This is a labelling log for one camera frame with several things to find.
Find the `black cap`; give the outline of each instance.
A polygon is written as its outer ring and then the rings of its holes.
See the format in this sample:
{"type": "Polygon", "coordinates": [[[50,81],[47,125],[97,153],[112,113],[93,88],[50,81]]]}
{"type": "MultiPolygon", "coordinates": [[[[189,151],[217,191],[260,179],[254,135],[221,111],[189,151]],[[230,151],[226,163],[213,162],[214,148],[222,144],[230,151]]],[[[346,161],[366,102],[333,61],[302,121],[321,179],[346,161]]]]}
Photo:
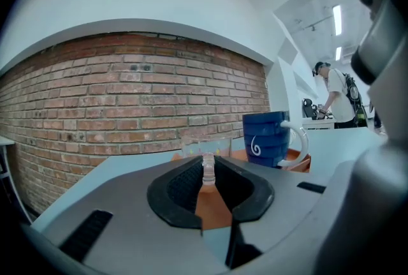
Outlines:
{"type": "Polygon", "coordinates": [[[325,62],[317,62],[316,65],[314,66],[314,71],[317,74],[318,69],[320,68],[320,66],[327,66],[329,67],[331,64],[330,63],[325,63],[325,62]]]}

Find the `blue mug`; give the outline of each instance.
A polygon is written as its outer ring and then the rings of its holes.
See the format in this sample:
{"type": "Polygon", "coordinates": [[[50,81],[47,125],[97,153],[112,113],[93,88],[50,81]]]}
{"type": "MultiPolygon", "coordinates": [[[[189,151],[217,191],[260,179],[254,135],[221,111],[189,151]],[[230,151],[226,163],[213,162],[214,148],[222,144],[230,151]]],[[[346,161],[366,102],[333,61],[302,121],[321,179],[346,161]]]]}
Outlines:
{"type": "Polygon", "coordinates": [[[306,131],[289,121],[289,112],[247,114],[242,117],[245,150],[251,163],[267,167],[290,167],[299,164],[309,150],[306,131]],[[288,154],[291,129],[302,142],[295,160],[285,160],[288,154]]]}

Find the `plastic bottle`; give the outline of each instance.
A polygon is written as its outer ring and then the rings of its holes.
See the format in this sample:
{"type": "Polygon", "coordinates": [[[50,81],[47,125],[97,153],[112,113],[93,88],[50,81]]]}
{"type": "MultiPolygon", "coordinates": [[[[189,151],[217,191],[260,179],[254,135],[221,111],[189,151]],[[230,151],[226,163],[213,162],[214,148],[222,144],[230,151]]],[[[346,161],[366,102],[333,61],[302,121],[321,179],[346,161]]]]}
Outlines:
{"type": "Polygon", "coordinates": [[[214,165],[214,155],[211,152],[205,152],[203,154],[203,185],[205,186],[215,185],[214,165]]]}

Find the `mug handle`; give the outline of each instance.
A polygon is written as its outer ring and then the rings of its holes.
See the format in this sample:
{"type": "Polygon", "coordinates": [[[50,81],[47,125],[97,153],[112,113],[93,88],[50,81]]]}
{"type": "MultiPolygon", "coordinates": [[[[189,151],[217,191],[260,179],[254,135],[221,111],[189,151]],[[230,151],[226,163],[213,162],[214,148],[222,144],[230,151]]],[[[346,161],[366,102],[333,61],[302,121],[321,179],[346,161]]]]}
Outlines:
{"type": "Polygon", "coordinates": [[[296,132],[296,134],[299,136],[300,141],[302,143],[302,150],[300,151],[300,154],[297,157],[297,159],[281,160],[280,162],[278,162],[278,166],[281,166],[281,167],[296,166],[304,159],[304,157],[306,157],[307,152],[309,151],[309,138],[307,136],[305,129],[303,129],[302,127],[299,128],[297,125],[293,124],[290,121],[282,121],[280,126],[282,126],[283,128],[292,129],[293,131],[296,132]]]}

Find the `brick wall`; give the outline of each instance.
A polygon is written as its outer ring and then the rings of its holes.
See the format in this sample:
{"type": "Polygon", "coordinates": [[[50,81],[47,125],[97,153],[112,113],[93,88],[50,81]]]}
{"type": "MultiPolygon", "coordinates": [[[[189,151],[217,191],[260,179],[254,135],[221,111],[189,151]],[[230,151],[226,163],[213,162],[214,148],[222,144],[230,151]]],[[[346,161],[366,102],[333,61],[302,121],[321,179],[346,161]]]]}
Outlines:
{"type": "Polygon", "coordinates": [[[180,149],[188,133],[239,137],[243,114],[268,110],[262,65],[171,36],[68,41],[0,78],[0,135],[17,143],[13,173],[37,212],[108,156],[180,149]]]}

